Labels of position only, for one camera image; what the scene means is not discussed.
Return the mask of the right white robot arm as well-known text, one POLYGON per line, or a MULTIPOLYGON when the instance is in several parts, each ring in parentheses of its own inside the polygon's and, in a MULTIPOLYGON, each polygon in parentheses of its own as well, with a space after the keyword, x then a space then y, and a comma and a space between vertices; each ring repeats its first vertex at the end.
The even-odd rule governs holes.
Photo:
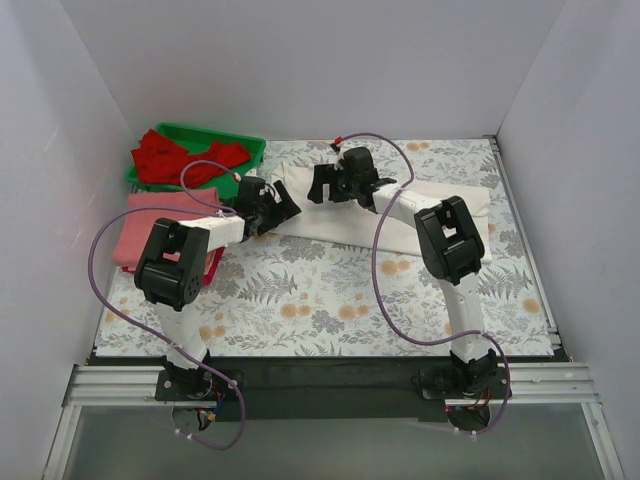
POLYGON ((484 243, 461 197, 430 200, 408 186, 381 177, 370 150, 357 147, 333 164, 313 167, 307 199, 315 204, 355 201, 378 214, 372 262, 387 219, 415 229, 423 263, 444 295, 451 327, 446 339, 451 365, 431 375, 432 388, 487 397, 498 379, 500 349, 486 333, 478 295, 484 243))

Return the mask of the white t shirt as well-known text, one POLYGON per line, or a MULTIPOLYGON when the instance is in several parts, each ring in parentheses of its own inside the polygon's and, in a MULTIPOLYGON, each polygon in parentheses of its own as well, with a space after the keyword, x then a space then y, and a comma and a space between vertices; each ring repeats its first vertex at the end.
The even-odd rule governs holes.
MULTIPOLYGON (((327 241, 356 247, 370 248, 379 216, 361 208, 356 202, 315 204, 307 199, 311 187, 313 168, 296 167, 285 162, 279 164, 270 176, 272 182, 280 180, 301 213, 279 225, 275 232, 311 240, 327 241)), ((482 261, 491 261, 489 247, 490 192, 484 187, 451 185, 416 180, 409 189, 439 202, 451 196, 461 197, 470 211, 485 249, 482 261)), ((378 248, 386 252, 413 256, 421 254, 418 236, 413 227, 388 218, 381 231, 378 248)))

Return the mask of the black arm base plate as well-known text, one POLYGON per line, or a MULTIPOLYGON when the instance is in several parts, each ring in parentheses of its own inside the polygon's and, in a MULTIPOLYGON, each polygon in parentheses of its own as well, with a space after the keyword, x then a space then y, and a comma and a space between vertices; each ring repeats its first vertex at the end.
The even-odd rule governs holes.
POLYGON ((165 365, 155 398, 188 407, 221 404, 218 421, 416 418, 482 429, 489 404, 510 395, 499 360, 465 368, 447 357, 215 358, 213 376, 165 365))

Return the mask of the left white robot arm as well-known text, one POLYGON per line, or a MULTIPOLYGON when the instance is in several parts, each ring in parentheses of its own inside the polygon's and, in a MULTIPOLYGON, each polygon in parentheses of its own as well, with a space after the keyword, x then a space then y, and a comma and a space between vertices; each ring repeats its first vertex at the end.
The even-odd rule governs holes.
POLYGON ((193 400, 213 386, 201 364, 209 359, 191 307, 204 285, 209 253, 261 236, 301 213, 284 183, 245 176, 228 210, 195 220, 157 219, 142 251, 135 286, 154 306, 162 333, 171 340, 164 361, 168 381, 193 400))

